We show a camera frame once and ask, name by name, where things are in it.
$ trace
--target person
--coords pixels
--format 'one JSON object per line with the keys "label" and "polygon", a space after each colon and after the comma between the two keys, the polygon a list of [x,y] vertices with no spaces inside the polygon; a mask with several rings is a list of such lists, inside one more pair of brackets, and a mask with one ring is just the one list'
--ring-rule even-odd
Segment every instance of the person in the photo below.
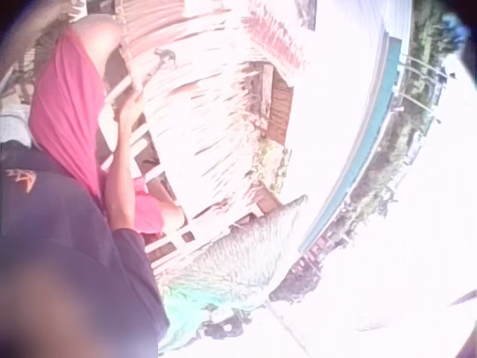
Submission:
{"label": "person", "polygon": [[157,357],[168,329],[137,232],[160,229],[165,214],[129,168],[140,94],[120,111],[109,172],[95,162],[102,77],[120,36],[106,15],[67,28],[37,79],[36,145],[2,155],[0,357]]}

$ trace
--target black t-shirt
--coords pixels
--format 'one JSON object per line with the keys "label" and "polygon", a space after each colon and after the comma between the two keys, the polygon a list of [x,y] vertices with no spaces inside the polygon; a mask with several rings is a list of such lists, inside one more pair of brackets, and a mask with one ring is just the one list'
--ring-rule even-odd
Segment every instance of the black t-shirt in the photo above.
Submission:
{"label": "black t-shirt", "polygon": [[9,155],[0,184],[0,273],[47,260],[87,297],[116,357],[157,357],[169,322],[143,238],[111,232],[86,189],[42,152]]}

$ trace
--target palm leaf thatch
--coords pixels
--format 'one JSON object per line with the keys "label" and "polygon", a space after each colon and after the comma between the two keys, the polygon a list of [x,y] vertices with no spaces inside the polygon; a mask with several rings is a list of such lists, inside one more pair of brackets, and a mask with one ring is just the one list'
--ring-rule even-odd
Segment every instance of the palm leaf thatch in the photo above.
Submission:
{"label": "palm leaf thatch", "polygon": [[274,48],[275,39],[261,46],[253,41],[274,33],[277,22],[270,12],[257,32],[247,21],[260,14],[239,8],[217,0],[200,6],[116,0],[124,23],[122,54],[135,84],[157,64],[155,48],[176,54],[176,66],[164,68],[146,86],[145,116],[168,180],[190,219],[224,201],[242,208],[252,202],[243,194],[256,182],[247,173],[259,150],[260,113],[250,109],[260,106],[253,105],[259,98],[250,79],[258,74],[250,62],[270,60],[288,78],[303,62],[282,42],[279,51],[266,52],[263,46]]}
{"label": "palm leaf thatch", "polygon": [[179,348],[209,319],[207,307],[253,310],[299,257],[303,196],[209,245],[189,264],[157,278],[171,322],[161,351]]}

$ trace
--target bright white sky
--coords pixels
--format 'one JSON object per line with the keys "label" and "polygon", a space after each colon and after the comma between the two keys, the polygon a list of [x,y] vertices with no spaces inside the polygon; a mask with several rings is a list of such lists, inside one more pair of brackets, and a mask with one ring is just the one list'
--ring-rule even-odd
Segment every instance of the bright white sky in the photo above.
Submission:
{"label": "bright white sky", "polygon": [[[477,93],[459,64],[426,146],[386,220],[361,227],[353,247],[329,256],[318,289],[276,309],[312,357],[454,357],[477,308],[443,306],[477,285]],[[265,311],[243,336],[203,340],[168,357],[304,357]],[[354,327],[389,327],[359,333]]]}

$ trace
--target pink shorts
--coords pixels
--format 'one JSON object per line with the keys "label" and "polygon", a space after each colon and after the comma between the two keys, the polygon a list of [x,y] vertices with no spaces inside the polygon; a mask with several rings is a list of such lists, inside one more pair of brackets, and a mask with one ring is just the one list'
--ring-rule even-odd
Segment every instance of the pink shorts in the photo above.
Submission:
{"label": "pink shorts", "polygon": [[[98,117],[104,106],[104,83],[81,38],[67,29],[38,78],[31,104],[31,133],[72,177],[102,202],[96,163]],[[159,201],[145,192],[142,178],[135,181],[136,230],[159,233],[163,219]]]}

